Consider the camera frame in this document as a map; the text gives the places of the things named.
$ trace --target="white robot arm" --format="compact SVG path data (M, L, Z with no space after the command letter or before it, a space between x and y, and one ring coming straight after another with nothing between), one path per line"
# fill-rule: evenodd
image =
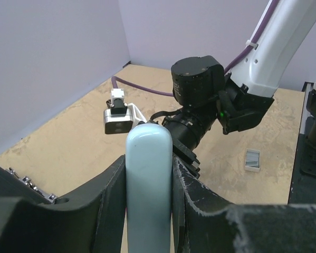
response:
M316 22L316 0L270 0L252 37L271 5L277 4L258 42L231 69L231 79L248 93L271 98L291 58Z

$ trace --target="wooden platform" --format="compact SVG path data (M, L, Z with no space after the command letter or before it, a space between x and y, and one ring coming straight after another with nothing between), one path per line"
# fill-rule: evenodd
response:
M117 76L160 91L172 89L168 70L128 65ZM126 102L137 105L146 118L180 107L173 98L119 86L126 91ZM111 88L107 80L8 149L0 155L0 166L28 175L57 196L100 174L125 153L126 134L104 134L103 110ZM215 122L195 150L200 180L234 203L287 203L303 97L301 92L278 89L262 123L245 132L223 135ZM259 173L244 170L246 149L260 150Z

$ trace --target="black connector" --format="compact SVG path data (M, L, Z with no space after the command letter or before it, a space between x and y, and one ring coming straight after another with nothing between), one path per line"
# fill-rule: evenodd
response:
M259 125L274 99L248 94L246 85L238 87L230 79L230 75L226 79L225 90L219 91L216 101L223 134L240 132Z
M114 104L110 105L110 108L112 115L125 115L127 113L127 106L121 99L115 99Z

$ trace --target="scuffed black surface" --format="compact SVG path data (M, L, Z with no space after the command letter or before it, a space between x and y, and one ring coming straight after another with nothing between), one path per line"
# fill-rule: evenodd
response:
M173 175L174 233L184 227L175 237L177 253L316 252L316 205L234 205L177 158Z

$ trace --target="black cylindrical actuator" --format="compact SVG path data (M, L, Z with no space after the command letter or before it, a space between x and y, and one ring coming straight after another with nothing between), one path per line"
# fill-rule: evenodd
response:
M224 68L212 56L189 57L171 67L173 95L180 105L197 108L225 85Z
M166 117L162 125L171 136L190 150L195 149L217 118L215 103L199 108L182 108L173 118Z

